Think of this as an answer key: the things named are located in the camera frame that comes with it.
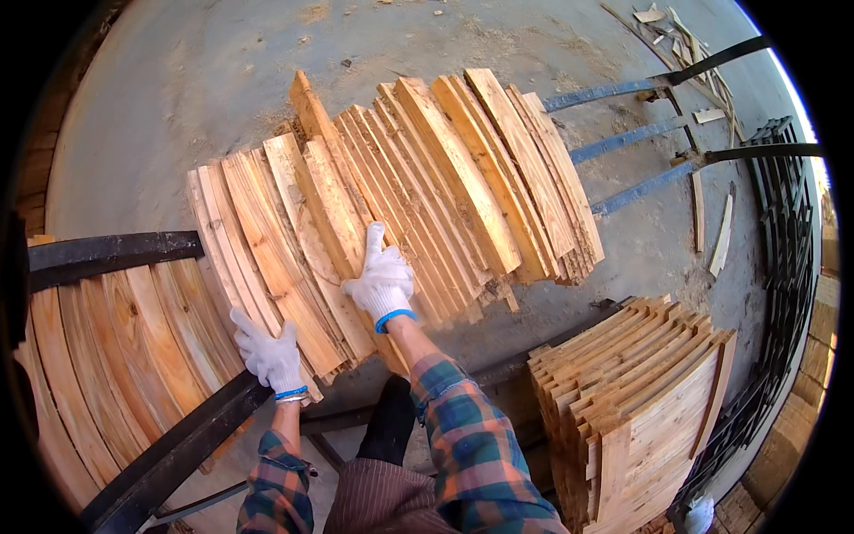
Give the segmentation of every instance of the glove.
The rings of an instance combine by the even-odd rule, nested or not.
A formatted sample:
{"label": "glove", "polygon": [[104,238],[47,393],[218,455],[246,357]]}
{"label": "glove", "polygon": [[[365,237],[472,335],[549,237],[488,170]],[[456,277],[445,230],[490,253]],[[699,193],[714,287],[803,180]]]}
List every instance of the glove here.
{"label": "glove", "polygon": [[278,338],[256,325],[240,308],[229,317],[237,325],[234,341],[246,368],[263,386],[276,392],[276,400],[308,390],[300,378],[300,351],[296,348],[296,323],[286,320]]}
{"label": "glove", "polygon": [[341,289],[353,297],[356,306],[371,314],[377,334],[388,333],[385,323],[396,315],[417,319],[409,299],[412,297],[412,268],[397,247],[383,250],[385,224],[368,225],[365,265],[356,280],[346,280]]}

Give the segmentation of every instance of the wooden slat bundle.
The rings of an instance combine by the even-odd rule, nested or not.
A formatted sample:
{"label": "wooden slat bundle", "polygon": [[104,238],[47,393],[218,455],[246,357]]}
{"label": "wooden slat bundle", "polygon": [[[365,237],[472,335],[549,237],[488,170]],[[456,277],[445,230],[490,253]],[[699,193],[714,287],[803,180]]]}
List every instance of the wooden slat bundle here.
{"label": "wooden slat bundle", "polygon": [[36,399],[45,465],[73,510],[244,369],[232,330],[192,259],[32,296],[15,359]]}
{"label": "wooden slat bundle", "polygon": [[662,513],[703,450],[736,341],[670,297],[634,298],[529,368],[572,531],[628,532]]}
{"label": "wooden slat bundle", "polygon": [[511,284],[579,284],[604,259],[581,182],[534,93],[488,69],[432,85],[380,84],[373,109],[330,119],[304,73],[292,132],[189,173],[190,200],[219,280],[213,290],[278,333],[298,323],[304,373],[327,384],[379,353],[406,373],[370,317],[342,298],[361,273],[365,229],[386,223],[415,273],[426,325],[475,322]]}

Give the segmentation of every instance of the person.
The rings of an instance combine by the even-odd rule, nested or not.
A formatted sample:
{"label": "person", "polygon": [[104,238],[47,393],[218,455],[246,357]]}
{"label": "person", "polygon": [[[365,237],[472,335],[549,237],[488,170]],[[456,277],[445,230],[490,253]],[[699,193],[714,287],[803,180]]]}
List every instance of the person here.
{"label": "person", "polygon": [[[411,386],[393,375],[383,388],[356,458],[342,469],[325,532],[567,532],[531,483],[510,420],[493,407],[459,364],[416,323],[409,305],[412,269],[396,247],[383,250],[385,225],[367,229],[361,277],[342,290],[395,341]],[[232,309],[246,368],[276,392],[272,428],[260,440],[260,462],[238,532],[311,532],[312,467],[300,457],[300,379],[296,330],[285,322],[270,337]],[[426,426],[436,480],[402,467],[415,418]]]}

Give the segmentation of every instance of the plaid shirt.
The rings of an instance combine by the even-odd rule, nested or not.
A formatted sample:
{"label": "plaid shirt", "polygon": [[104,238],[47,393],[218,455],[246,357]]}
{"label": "plaid shirt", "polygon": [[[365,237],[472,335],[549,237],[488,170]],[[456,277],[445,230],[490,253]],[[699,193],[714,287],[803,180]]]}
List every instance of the plaid shirt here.
{"label": "plaid shirt", "polygon": [[[412,398],[439,470],[436,509],[449,525],[463,532],[567,532],[531,483],[510,420],[456,361],[423,358],[412,370]],[[275,431],[264,435],[258,452],[237,531],[311,532],[306,464]]]}

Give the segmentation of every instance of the concrete floor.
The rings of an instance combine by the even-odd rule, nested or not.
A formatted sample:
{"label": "concrete floor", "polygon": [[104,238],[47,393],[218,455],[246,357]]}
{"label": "concrete floor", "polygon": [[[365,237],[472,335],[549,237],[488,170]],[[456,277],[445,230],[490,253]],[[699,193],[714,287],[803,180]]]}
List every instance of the concrete floor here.
{"label": "concrete floor", "polygon": [[[610,5],[627,18],[633,5],[647,7],[628,0],[611,0]],[[731,0],[674,0],[669,5],[713,52],[756,34]],[[436,9],[443,15],[434,16]],[[305,37],[309,39],[300,44]],[[341,65],[345,58],[352,67]],[[184,195],[186,171],[271,137],[275,126],[292,114],[287,88],[297,68],[307,72],[327,111],[337,114],[352,103],[370,105],[374,87],[393,81],[397,73],[431,81],[465,67],[490,67],[501,82],[541,97],[664,71],[660,60],[595,0],[391,5],[373,0],[136,0],[107,36],[64,120],[50,177],[46,231],[79,238],[194,228]],[[724,65],[721,72],[734,91],[748,135],[769,118],[795,115],[767,52]],[[677,88],[676,94],[685,110],[710,105],[689,86]],[[554,117],[566,124],[559,131],[574,149],[673,114],[666,101],[646,104],[616,97]],[[700,126],[699,132],[709,149],[728,146],[725,121]],[[674,152],[686,147],[679,131],[584,162],[579,176],[590,202],[598,202],[666,170]],[[719,163],[702,175],[704,253],[693,252],[688,180],[677,180],[599,221],[606,259],[584,285],[519,285],[514,287],[522,308],[518,313],[496,303],[484,310],[486,319],[477,325],[431,336],[475,371],[577,324],[594,311],[590,302],[671,293],[710,314],[716,326],[739,329],[731,397],[744,383],[761,344],[765,295],[757,270],[757,213],[743,165]],[[727,266],[715,281],[707,267],[730,182],[738,191],[734,234]],[[325,388],[326,400],[310,409],[325,414],[373,403],[387,375],[379,361],[369,361]],[[170,504],[179,506],[245,476],[268,416],[259,414],[257,431],[246,432],[230,451],[231,459],[220,462],[221,469],[226,464],[231,469],[222,472],[221,480],[218,472],[206,478],[197,473],[199,480],[191,478],[182,486],[186,500],[173,498]],[[341,450],[352,443],[358,446],[355,434],[336,440]],[[310,444],[303,445],[308,455],[314,454]],[[334,490],[335,482],[327,474],[315,485]],[[328,503],[321,506],[321,492],[313,493],[320,513]],[[233,497],[217,507],[231,513],[233,502],[239,506],[239,498]],[[218,519],[198,528],[232,526]]]}

